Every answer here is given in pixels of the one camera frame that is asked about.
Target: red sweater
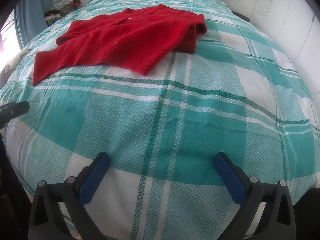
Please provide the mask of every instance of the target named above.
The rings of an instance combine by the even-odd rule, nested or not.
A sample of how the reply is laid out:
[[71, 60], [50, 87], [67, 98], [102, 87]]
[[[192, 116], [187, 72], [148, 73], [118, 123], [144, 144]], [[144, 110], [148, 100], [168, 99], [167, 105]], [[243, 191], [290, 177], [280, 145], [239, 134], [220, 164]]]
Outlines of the red sweater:
[[194, 53], [204, 15], [163, 4], [71, 23], [57, 48], [36, 54], [32, 84], [66, 66], [106, 63], [147, 75], [170, 51]]

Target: teal and white plaid blanket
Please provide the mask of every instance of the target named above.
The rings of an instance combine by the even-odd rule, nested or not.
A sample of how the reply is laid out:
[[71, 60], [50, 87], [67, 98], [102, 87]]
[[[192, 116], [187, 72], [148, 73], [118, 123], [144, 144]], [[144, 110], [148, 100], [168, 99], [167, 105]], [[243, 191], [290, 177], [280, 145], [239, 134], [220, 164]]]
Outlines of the teal and white plaid blanket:
[[[76, 66], [31, 85], [36, 52], [55, 48], [71, 21], [159, 3], [205, 15], [195, 54], [172, 52], [146, 77]], [[63, 182], [109, 153], [86, 209], [110, 239], [217, 239], [238, 209], [212, 164], [221, 151], [248, 176], [287, 181], [293, 203], [319, 186], [320, 129], [305, 83], [222, 0], [92, 0], [27, 48], [0, 91], [1, 104], [30, 103], [2, 131], [11, 163], [32, 197], [40, 180]]]

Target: blue curtain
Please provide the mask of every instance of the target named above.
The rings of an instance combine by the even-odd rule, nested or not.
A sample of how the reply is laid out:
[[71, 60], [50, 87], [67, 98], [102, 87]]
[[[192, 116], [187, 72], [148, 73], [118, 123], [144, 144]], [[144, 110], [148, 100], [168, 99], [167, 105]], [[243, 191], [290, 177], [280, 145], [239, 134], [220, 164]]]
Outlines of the blue curtain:
[[48, 26], [44, 14], [52, 0], [20, 0], [14, 8], [14, 24], [20, 49]]

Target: blue gripper pad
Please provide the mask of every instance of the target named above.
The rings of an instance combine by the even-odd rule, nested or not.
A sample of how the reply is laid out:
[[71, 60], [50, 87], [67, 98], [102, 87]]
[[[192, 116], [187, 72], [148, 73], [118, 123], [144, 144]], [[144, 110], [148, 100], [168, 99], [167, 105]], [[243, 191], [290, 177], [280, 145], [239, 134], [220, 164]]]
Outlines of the blue gripper pad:
[[104, 175], [110, 167], [110, 157], [108, 154], [103, 154], [88, 177], [82, 183], [79, 189], [79, 203], [80, 205], [89, 204], [96, 193]]
[[243, 207], [246, 202], [244, 185], [220, 154], [214, 156], [213, 163], [233, 202]]

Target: silver bolt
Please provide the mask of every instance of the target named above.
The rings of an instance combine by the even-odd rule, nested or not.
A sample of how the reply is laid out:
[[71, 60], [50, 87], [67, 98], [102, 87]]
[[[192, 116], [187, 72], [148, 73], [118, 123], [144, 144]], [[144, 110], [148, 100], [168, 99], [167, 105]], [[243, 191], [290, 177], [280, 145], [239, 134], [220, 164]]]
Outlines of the silver bolt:
[[76, 178], [73, 177], [73, 176], [68, 177], [68, 178], [67, 178], [67, 183], [72, 183], [72, 182], [74, 182], [75, 180], [76, 180]]
[[253, 183], [257, 183], [258, 179], [257, 179], [257, 177], [250, 177], [250, 181]]
[[39, 181], [38, 186], [39, 186], [39, 187], [44, 186], [44, 180]]
[[281, 186], [286, 186], [287, 183], [286, 183], [284, 180], [281, 180], [281, 181], [280, 181], [280, 185], [281, 185]]

